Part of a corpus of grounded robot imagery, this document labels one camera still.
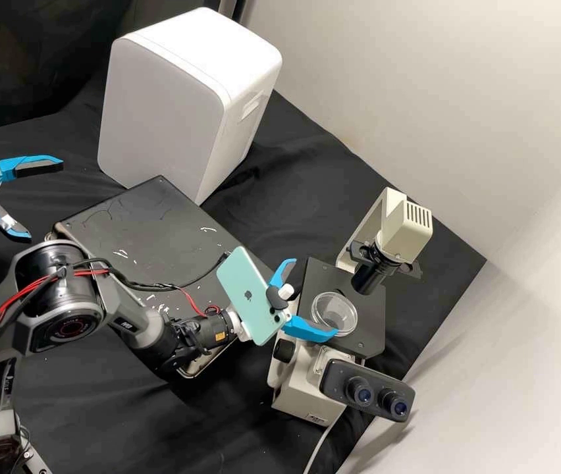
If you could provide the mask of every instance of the robotic arm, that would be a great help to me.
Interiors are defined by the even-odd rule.
[[[97,260],[88,259],[74,242],[44,242],[17,254],[0,284],[0,460],[36,461],[34,451],[26,449],[13,406],[14,378],[23,357],[109,325],[151,371],[170,380],[180,366],[236,337],[225,311],[165,321]]]

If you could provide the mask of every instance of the black fabric backdrop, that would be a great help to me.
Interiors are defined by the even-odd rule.
[[[4,185],[0,203],[42,239],[52,224],[118,192],[97,166],[103,80],[62,111],[0,128],[0,159],[47,153],[63,172]],[[274,93],[246,160],[202,207],[268,266],[333,262],[387,185],[335,137]],[[423,280],[388,282],[387,348],[368,361],[402,377],[484,259],[440,222],[419,260]],[[0,280],[24,244],[0,233]],[[194,381],[162,384],[108,330],[26,360],[17,408],[63,473],[301,472],[322,428],[270,408],[270,345],[237,344]],[[370,418],[347,409],[312,472],[332,473]]]

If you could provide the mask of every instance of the petri dish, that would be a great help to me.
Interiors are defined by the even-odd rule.
[[[315,323],[337,329],[336,337],[344,337],[353,332],[358,325],[358,311],[345,296],[336,292],[325,292],[313,299],[311,319]]]

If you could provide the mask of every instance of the mint green iphone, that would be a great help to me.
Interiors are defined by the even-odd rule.
[[[217,279],[257,346],[264,345],[285,324],[283,315],[267,301],[267,282],[243,247],[234,249],[219,266]]]

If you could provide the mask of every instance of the cable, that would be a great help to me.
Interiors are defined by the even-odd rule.
[[[229,253],[228,252],[224,252],[221,254],[221,256],[219,257],[219,259],[217,260],[217,262],[210,267],[210,269],[204,273],[202,273],[200,276],[198,276],[197,278],[192,279],[189,282],[186,282],[184,284],[180,284],[178,285],[180,288],[185,288],[187,286],[192,285],[193,283],[197,283],[199,280],[201,280],[203,277],[205,277],[206,275],[208,275],[212,270],[216,269],[219,265],[221,265],[223,263],[223,261],[228,258]]]
[[[6,323],[0,327],[0,338],[6,331],[6,329],[14,322],[19,315],[24,311],[24,308],[30,303],[30,301],[35,298],[38,294],[40,294],[48,284],[56,281],[58,278],[63,278],[65,273],[67,272],[66,267],[61,267],[54,273],[50,275],[43,276],[38,280],[33,281],[33,283],[24,287],[20,292],[9,298],[2,306],[0,306],[0,324],[1,321],[4,319],[6,310],[19,298],[23,295],[28,294],[18,305],[17,307],[11,312],[11,315],[8,316]],[[74,273],[76,277],[88,276],[88,275],[104,275],[108,273],[109,270],[107,269],[98,269],[98,270],[90,270],[90,271],[77,271]]]
[[[19,303],[17,308],[15,310],[13,310],[13,312],[11,313],[11,316],[9,316],[9,318],[7,319],[7,323],[0,328],[0,338],[1,338],[2,334],[4,334],[6,329],[9,327],[9,323],[11,323],[12,320],[17,319],[17,317],[22,313],[22,311],[24,311],[24,308],[26,307],[26,305],[28,305],[28,303],[30,303],[30,301],[33,298],[35,298],[35,296],[40,294],[46,288],[46,286],[48,286],[49,283],[52,283],[52,280],[54,278],[58,278],[61,273],[65,273],[66,271],[67,271],[67,269],[65,267],[61,267],[60,269],[58,269],[54,273],[51,273],[50,275],[45,277],[44,280],[41,281],[41,283],[39,283],[33,290],[31,290],[28,293],[28,295]],[[10,304],[12,304],[15,300],[16,300],[15,296],[13,296],[11,299],[9,299],[9,302],[11,302]],[[2,309],[2,312],[0,313],[1,314],[0,317],[3,317],[3,314],[6,311],[7,306],[8,306],[7,303],[4,303],[0,307],[0,309]]]
[[[26,433],[26,444],[24,445],[24,449],[22,449],[19,452],[19,455],[17,456],[17,459],[15,459],[15,463],[13,464],[13,467],[11,468],[11,470],[9,471],[9,474],[13,474],[15,472],[15,469],[17,468],[17,465],[19,464],[19,461],[24,457],[24,454],[26,453],[26,451],[28,451],[31,447],[31,434],[30,434],[30,430],[28,428],[26,428],[24,425],[20,426],[19,428],[19,434],[20,434],[20,442],[21,442],[21,435],[23,433]]]
[[[315,445],[315,448],[313,449],[313,452],[311,453],[311,457],[309,458],[309,461],[307,462],[307,466],[305,467],[305,470],[303,471],[302,474],[309,474],[309,470],[311,469],[311,465],[313,464],[313,461],[315,460],[315,457],[318,455],[318,452],[320,451],[320,447],[322,447],[322,444],[325,442],[325,439],[327,439],[327,436],[329,435],[329,432],[333,428],[333,425],[335,425],[335,423],[338,422],[338,420],[340,419],[340,417],[342,416],[343,413],[344,413],[344,410],[342,410],[340,412],[340,414],[335,417],[335,420],[333,420],[333,423],[331,423],[327,427],[327,429],[325,429],[325,432],[322,434],[322,436],[320,436],[320,439],[318,440],[318,444]]]

